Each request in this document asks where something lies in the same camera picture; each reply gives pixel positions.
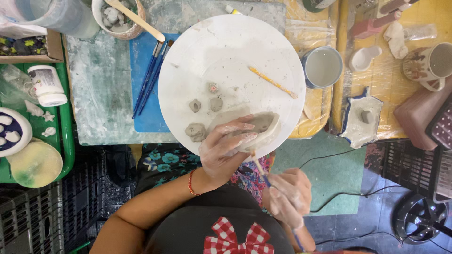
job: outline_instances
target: blue and white mug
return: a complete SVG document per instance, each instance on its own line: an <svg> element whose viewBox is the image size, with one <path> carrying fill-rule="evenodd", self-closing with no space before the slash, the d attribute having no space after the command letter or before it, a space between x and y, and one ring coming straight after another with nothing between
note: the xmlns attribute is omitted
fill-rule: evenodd
<svg viewBox="0 0 452 254"><path fill-rule="evenodd" d="M342 74L342 57L330 46L321 46L306 52L301 58L306 86L323 89L338 81Z"/></svg>

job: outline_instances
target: hand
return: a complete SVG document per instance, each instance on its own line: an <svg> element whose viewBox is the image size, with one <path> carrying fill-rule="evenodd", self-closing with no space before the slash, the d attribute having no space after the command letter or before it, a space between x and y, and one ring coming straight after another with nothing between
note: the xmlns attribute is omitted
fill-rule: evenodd
<svg viewBox="0 0 452 254"><path fill-rule="evenodd" d="M246 123L251 119L253 119L252 114L228 123L219 124L201 143L199 156L201 157L202 167L209 176L210 184L213 184L214 188L227 183L234 171L250 155L249 153L238 152L233 156L225 156L239 145L255 139L257 137L256 132L239 134L229 139L224 136L235 131L252 130L254 125Z"/></svg>
<svg viewBox="0 0 452 254"><path fill-rule="evenodd" d="M283 174L268 174L270 189L262 193L264 206L269 207L275 219L292 229L304 226L303 216L311 207L311 183L298 168L287 169Z"/></svg>

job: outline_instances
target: yellow table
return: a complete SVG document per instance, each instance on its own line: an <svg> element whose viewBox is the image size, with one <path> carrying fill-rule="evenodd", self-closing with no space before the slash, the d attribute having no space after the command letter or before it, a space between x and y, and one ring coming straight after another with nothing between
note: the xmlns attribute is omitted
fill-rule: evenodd
<svg viewBox="0 0 452 254"><path fill-rule="evenodd" d="M301 57L312 48L331 46L336 48L336 27L339 1L319 13L307 11L301 0L266 0L284 3L286 13L286 38ZM332 87L325 89L306 88L305 108L314 119L302 115L297 127L289 138L307 138L319 132L327 123L331 111Z"/></svg>
<svg viewBox="0 0 452 254"><path fill-rule="evenodd" d="M342 129L342 118L346 106L346 98L360 95L364 87L371 87L371 95L384 102L378 126L378 139L407 137L394 117L394 110L404 103L417 90L425 89L419 83L407 79L401 71L402 59L395 59L388 43L383 39L383 32L366 39L349 38L348 31L353 25L354 2L340 0L340 19L338 28L337 50L344 59L344 73L334 84L333 92L333 126L332 131ZM438 34L434 39L406 41L409 51L418 47L430 47L440 42L452 42L452 1L422 0L402 12L399 22L402 26L435 23ZM374 59L371 67L365 72L352 72L348 68L350 55L362 47L378 45L383 53Z"/></svg>

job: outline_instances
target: blue cutting board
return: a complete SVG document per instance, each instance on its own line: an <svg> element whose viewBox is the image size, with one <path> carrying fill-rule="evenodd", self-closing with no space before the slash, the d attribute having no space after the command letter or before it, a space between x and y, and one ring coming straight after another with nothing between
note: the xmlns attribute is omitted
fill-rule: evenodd
<svg viewBox="0 0 452 254"><path fill-rule="evenodd" d="M164 35L167 41L170 39L175 41L180 36L177 33L164 33ZM130 40L130 76L132 79L133 105L137 101L156 44L157 39L147 32L143 32L137 38ZM143 112L134 119L135 131L137 132L170 132L160 110L158 83L159 80L157 79Z"/></svg>

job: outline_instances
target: red string bracelet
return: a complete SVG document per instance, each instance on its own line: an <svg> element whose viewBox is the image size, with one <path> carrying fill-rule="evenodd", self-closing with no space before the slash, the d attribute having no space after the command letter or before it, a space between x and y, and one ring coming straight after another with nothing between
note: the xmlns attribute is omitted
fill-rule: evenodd
<svg viewBox="0 0 452 254"><path fill-rule="evenodd" d="M190 191L191 194L195 195L195 196L200 196L200 194L196 194L193 190L192 190L192 175L193 172L195 171L195 169L193 169L192 171L190 171L190 175L188 177L188 190Z"/></svg>

